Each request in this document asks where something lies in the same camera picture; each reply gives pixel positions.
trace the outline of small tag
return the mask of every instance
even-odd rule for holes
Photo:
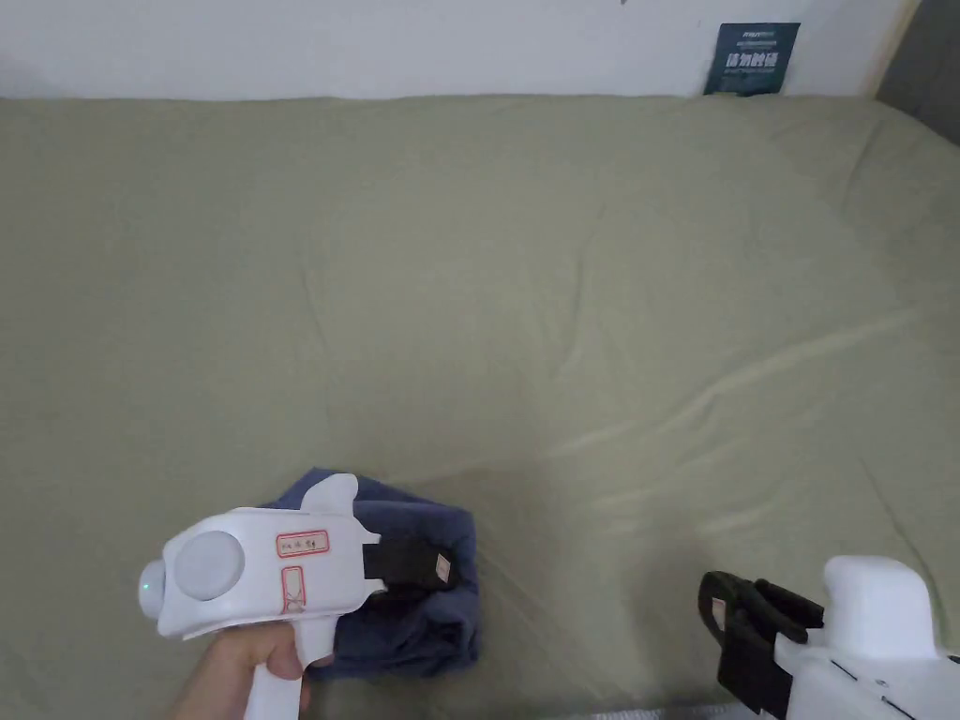
[[[450,561],[443,555],[437,556],[437,577],[445,583],[450,580]]]
[[[727,603],[718,597],[713,598],[713,621],[721,633],[727,631]]]

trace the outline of red-bordered label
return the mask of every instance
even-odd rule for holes
[[[303,568],[290,565],[280,570],[280,584],[283,586],[283,614],[306,610],[306,584],[303,582]]]
[[[329,550],[330,538],[326,530],[307,530],[304,533],[284,533],[276,536],[276,554],[280,558],[319,555]]]

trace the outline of wrinkled sheet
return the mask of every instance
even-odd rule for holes
[[[135,583],[319,465],[468,508],[479,664],[323,717],[719,697],[701,574],[960,627],[960,151],[855,100],[0,103],[0,714],[159,714]]]

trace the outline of hand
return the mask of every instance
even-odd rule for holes
[[[253,686],[253,669],[263,662],[284,680],[296,680],[303,675],[290,623],[223,630],[210,643],[187,681],[171,720],[243,720]],[[303,683],[300,710],[305,710],[309,703],[310,688]]]

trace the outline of folded cloth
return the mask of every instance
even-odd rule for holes
[[[276,502],[300,508],[310,488],[334,474],[313,468]],[[337,622],[333,664],[309,668],[317,678],[369,678],[381,673],[430,677],[468,667],[478,655],[480,595],[476,531],[466,510],[424,500],[357,475],[353,514],[372,533],[417,537],[450,550],[461,583],[443,592],[391,590],[371,597]]]

